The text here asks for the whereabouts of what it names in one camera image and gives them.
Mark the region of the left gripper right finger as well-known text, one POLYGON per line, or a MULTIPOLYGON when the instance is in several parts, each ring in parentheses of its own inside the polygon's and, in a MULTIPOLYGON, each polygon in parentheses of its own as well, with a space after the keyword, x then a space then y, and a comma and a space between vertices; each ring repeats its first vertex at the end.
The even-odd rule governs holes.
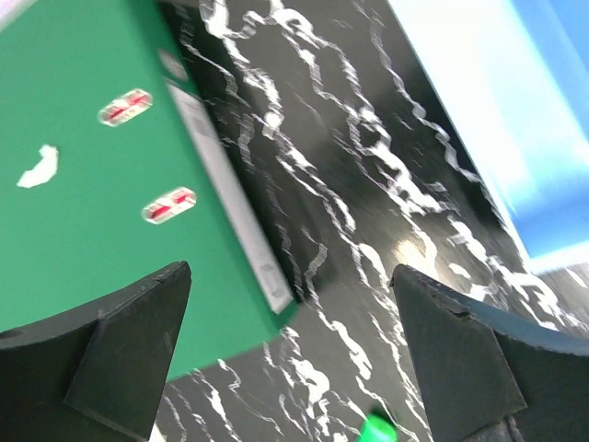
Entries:
POLYGON ((587 340, 405 264, 391 286, 434 440, 587 440, 587 340))

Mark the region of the light blue bin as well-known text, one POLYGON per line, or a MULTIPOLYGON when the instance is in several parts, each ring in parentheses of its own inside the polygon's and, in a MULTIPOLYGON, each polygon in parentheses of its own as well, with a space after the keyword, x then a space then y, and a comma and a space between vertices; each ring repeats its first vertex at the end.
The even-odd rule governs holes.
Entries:
POLYGON ((391 8, 526 267, 587 262, 587 3, 391 8))

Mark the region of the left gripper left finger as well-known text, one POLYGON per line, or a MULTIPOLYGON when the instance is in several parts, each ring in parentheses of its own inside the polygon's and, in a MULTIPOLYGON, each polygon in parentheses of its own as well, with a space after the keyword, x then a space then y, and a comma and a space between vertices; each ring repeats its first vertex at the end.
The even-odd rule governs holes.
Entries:
POLYGON ((190 266, 172 262, 2 332, 2 440, 148 440, 190 290, 190 266))

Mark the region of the green ring binder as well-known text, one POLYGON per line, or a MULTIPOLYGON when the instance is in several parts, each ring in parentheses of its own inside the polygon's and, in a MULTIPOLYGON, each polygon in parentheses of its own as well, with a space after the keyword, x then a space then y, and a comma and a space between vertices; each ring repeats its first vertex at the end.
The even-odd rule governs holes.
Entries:
POLYGON ((279 336, 296 304, 153 1, 1 5, 1 327, 191 268, 172 378, 279 336))

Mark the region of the green sharpener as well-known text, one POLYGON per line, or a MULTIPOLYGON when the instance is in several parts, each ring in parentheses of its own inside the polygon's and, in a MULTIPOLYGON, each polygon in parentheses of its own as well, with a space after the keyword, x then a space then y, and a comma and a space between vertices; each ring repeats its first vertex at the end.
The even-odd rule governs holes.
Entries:
POLYGON ((398 430, 387 419, 368 414, 356 438, 357 442, 397 442, 398 430))

